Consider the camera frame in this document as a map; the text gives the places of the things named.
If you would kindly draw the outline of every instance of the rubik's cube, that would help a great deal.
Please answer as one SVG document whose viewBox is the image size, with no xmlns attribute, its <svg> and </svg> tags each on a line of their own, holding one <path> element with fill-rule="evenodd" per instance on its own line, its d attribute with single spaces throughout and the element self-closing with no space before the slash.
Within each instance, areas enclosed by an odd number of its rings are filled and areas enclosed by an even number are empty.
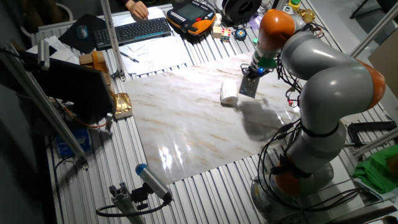
<svg viewBox="0 0 398 224">
<path fill-rule="evenodd" d="M 229 38 L 231 38 L 231 29 L 222 28 L 222 30 L 221 30 L 221 41 L 229 42 Z"/>
</svg>

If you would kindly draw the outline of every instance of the person's hand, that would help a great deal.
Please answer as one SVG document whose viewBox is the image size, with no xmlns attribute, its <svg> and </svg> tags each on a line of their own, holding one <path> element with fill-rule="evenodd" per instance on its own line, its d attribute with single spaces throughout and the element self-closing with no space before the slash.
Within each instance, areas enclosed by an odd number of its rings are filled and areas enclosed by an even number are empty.
<svg viewBox="0 0 398 224">
<path fill-rule="evenodd" d="M 142 1 L 134 2 L 133 0 L 130 0 L 126 3 L 126 7 L 135 18 L 148 19 L 148 8 L 144 3 L 142 3 Z"/>
</svg>

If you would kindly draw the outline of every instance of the orange controller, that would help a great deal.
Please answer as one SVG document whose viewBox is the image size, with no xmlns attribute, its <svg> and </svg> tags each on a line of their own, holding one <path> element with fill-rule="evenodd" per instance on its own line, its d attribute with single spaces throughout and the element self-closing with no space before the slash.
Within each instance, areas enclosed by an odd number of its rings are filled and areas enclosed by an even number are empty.
<svg viewBox="0 0 398 224">
<path fill-rule="evenodd" d="M 206 31 L 216 18 L 212 9 L 197 1 L 185 1 L 169 10 L 166 16 L 173 26 L 191 35 Z"/>
</svg>

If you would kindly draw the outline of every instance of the marble-pattern board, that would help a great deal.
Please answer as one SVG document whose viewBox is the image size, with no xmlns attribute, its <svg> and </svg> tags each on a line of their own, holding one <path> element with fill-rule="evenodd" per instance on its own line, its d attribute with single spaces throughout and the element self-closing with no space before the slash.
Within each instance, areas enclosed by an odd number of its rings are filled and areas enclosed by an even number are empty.
<svg viewBox="0 0 398 224">
<path fill-rule="evenodd" d="M 221 105 L 221 83 L 232 79 L 240 86 L 240 65 L 251 55 L 124 84 L 148 165 L 165 184 L 258 154 L 279 127 L 299 118 L 276 72 L 260 79 L 256 99 L 239 94 L 237 107 Z"/>
</svg>

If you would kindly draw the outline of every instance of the pen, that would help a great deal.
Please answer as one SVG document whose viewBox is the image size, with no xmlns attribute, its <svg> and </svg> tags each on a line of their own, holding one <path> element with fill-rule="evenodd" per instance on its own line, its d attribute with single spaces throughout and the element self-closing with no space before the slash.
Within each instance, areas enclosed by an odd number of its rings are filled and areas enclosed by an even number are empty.
<svg viewBox="0 0 398 224">
<path fill-rule="evenodd" d="M 123 56 L 125 56 L 126 58 L 128 58 L 128 59 L 132 60 L 133 62 L 137 62 L 137 63 L 139 63 L 139 61 L 138 61 L 137 59 L 134 59 L 134 58 L 132 58 L 132 57 L 130 57 L 130 56 L 128 56 L 128 55 L 126 55 L 126 54 L 125 54 L 125 53 L 123 53 L 123 52 L 120 52 L 120 54 L 121 54 L 121 55 L 123 55 Z"/>
</svg>

